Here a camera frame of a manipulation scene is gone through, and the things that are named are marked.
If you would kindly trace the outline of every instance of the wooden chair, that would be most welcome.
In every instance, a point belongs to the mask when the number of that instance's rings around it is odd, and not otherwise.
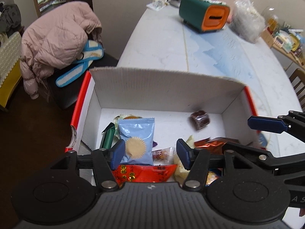
[[[303,87],[296,93],[296,95],[299,95],[305,89],[305,72],[300,69],[296,69],[289,78],[290,82],[292,83],[297,77],[300,78],[301,81],[299,81],[293,88],[294,88],[294,90],[296,90],[300,84],[303,84]],[[299,98],[300,104],[304,98],[305,98],[305,95],[303,95],[301,98]]]

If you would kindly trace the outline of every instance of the pen holder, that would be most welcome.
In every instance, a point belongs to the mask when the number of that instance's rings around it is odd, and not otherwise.
[[[181,0],[179,15],[200,32],[219,30],[225,25],[230,7],[202,0]]]

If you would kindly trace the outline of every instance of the black circular disc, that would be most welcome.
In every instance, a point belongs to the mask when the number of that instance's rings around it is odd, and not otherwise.
[[[282,218],[290,192],[275,177],[254,169],[236,169],[210,184],[207,198],[221,214],[244,223]]]
[[[12,193],[17,215],[35,224],[59,224],[84,214],[96,197],[94,187],[67,170],[46,170]]]

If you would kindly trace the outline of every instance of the puffer jacket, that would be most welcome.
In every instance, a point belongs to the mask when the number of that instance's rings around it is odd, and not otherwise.
[[[34,21],[21,42],[20,68],[25,91],[38,97],[38,83],[54,68],[70,65],[83,50],[88,36],[102,44],[102,24],[85,2],[69,2]]]

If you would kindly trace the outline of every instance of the dark wooden floor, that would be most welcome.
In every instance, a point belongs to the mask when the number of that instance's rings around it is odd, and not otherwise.
[[[0,229],[18,223],[10,201],[13,187],[64,153],[71,140],[73,106],[60,110],[41,96],[31,100],[22,82],[8,113],[0,111]]]

